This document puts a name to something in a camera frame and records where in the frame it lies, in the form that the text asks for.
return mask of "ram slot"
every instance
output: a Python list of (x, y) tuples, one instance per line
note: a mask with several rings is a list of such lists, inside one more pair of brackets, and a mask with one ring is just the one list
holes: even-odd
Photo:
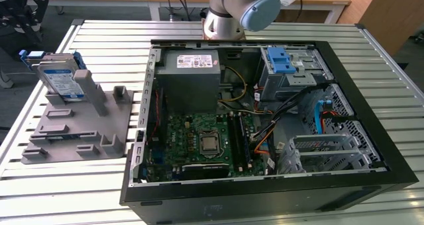
[(242, 172), (247, 168), (243, 143), (243, 125), (239, 115), (228, 115), (228, 133), (231, 143), (232, 163), (236, 171)]
[(242, 127), (242, 136), (243, 136), (243, 147), (244, 147), (244, 159), (246, 159), (246, 164), (247, 167), (251, 168), (252, 167), (252, 160), (251, 160), (251, 152), (250, 152), (250, 140), (247, 137), (247, 133), (246, 133), (246, 126), (243, 123), (243, 116), (239, 117), (239, 121), (240, 121), (240, 127)]

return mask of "green motherboard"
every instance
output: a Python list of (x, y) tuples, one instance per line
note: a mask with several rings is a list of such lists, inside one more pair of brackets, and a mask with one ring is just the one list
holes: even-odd
[[(254, 119), (251, 114), (240, 115), (240, 119), (248, 138), (250, 134), (255, 132)], [(228, 164), (227, 177), (263, 175), (264, 166), (260, 155), (251, 154), (248, 168), (240, 169), (235, 166), (235, 151), (231, 148), (232, 130), (230, 130), (228, 123), (227, 114), (170, 115), (166, 147), (163, 151), (151, 152), (154, 158), (150, 167), (151, 180), (179, 180), (178, 174), (182, 166), (187, 164)]]

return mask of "aluminum slotted table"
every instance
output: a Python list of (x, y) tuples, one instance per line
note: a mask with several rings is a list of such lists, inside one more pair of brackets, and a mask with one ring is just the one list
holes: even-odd
[[(199, 22), (75, 21), (58, 53), (78, 49), (94, 80), (143, 91), (151, 39), (202, 39)], [(424, 223), (424, 95), (366, 29), (354, 25), (276, 23), (247, 39), (328, 41), (420, 182), (379, 195), (351, 209), (296, 214), (239, 224), (423, 224)], [(35, 87), (0, 147), (2, 225), (139, 225), (119, 205), (126, 158), (24, 165), (22, 152), (46, 109), (46, 88)], [(135, 137), (142, 93), (135, 94), (128, 141)]]

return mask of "gray plastic holder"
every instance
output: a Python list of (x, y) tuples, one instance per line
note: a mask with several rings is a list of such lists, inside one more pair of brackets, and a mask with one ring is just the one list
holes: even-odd
[(47, 95), (51, 103), (22, 154), (24, 164), (124, 155), (134, 92), (124, 86), (104, 92), (91, 76), (88, 70), (78, 70), (75, 75), (87, 101), (64, 102), (59, 95)]

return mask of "power supply label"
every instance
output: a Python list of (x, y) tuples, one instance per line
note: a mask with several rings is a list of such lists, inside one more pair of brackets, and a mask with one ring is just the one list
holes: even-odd
[(212, 68), (212, 55), (180, 55), (178, 68)]

